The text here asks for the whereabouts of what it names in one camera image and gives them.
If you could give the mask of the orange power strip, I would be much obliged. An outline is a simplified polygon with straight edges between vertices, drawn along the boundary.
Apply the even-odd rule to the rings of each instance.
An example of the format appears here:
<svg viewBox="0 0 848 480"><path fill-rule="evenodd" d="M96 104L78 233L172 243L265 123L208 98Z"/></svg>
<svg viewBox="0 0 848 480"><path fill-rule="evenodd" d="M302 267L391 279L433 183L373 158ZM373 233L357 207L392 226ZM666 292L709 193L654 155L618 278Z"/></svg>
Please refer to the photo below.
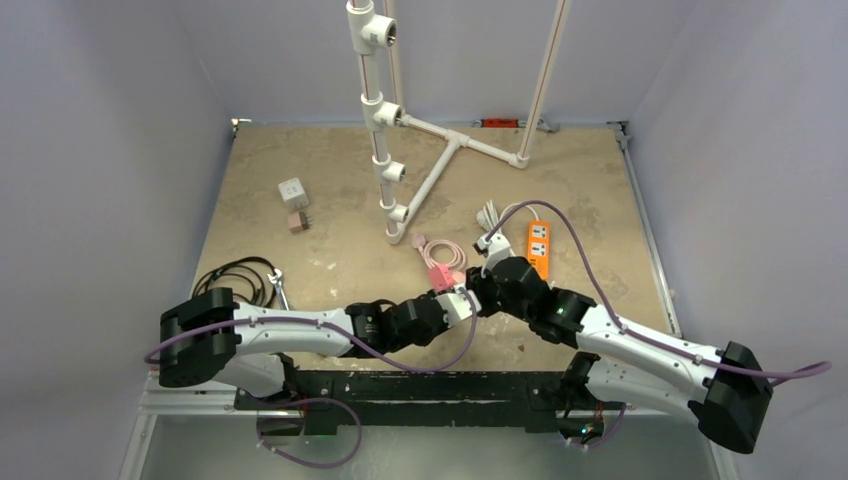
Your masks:
<svg viewBox="0 0 848 480"><path fill-rule="evenodd" d="M542 280L547 280L550 270L550 224L534 220L528 224L526 258Z"/></svg>

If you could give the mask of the brown pink plug adapter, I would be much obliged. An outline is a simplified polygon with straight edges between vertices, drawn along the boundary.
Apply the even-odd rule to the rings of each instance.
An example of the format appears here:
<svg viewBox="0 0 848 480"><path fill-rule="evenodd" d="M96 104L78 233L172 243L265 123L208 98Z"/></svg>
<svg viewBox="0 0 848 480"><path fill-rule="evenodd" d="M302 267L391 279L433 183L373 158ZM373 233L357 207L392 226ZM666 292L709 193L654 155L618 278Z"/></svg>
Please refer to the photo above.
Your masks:
<svg viewBox="0 0 848 480"><path fill-rule="evenodd" d="M310 228L310 221L305 211L297 211L287 217L287 229L292 234L304 232Z"/></svg>

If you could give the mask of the white cube socket adapter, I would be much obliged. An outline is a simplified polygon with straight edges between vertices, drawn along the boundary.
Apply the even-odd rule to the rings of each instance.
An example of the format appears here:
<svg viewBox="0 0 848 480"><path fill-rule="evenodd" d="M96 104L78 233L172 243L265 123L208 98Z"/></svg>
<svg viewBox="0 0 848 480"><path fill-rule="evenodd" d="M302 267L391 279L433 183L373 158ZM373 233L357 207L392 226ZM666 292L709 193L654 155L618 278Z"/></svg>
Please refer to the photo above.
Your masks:
<svg viewBox="0 0 848 480"><path fill-rule="evenodd" d="M278 184L278 192L289 211L299 211L310 205L310 199L299 178L291 178Z"/></svg>

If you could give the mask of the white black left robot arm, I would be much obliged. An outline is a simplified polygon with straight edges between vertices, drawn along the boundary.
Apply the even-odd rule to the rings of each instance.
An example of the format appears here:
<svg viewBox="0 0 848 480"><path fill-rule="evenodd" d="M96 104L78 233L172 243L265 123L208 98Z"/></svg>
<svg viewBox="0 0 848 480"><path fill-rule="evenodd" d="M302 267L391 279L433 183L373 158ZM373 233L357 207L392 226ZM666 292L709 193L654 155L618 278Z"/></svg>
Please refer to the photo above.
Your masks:
<svg viewBox="0 0 848 480"><path fill-rule="evenodd" d="M291 353L379 358L427 346L479 311L465 289L398 304L380 300L324 311L274 310L241 303L214 288L162 314L160 344L147 357L166 388L215 381L284 409L297 399Z"/></svg>

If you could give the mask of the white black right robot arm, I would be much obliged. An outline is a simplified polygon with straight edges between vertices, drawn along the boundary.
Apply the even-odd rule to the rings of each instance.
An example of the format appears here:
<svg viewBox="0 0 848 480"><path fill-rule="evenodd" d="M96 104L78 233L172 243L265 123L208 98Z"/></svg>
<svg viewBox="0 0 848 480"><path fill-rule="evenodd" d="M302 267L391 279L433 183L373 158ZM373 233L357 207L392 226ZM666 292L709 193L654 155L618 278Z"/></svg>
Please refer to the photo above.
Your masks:
<svg viewBox="0 0 848 480"><path fill-rule="evenodd" d="M695 424L728 450L754 451L773 388L748 347L705 346L614 321L591 297L550 286L522 257L470 268L466 286L482 315L507 314L543 340L575 349L559 385L545 395L568 408L640 405Z"/></svg>

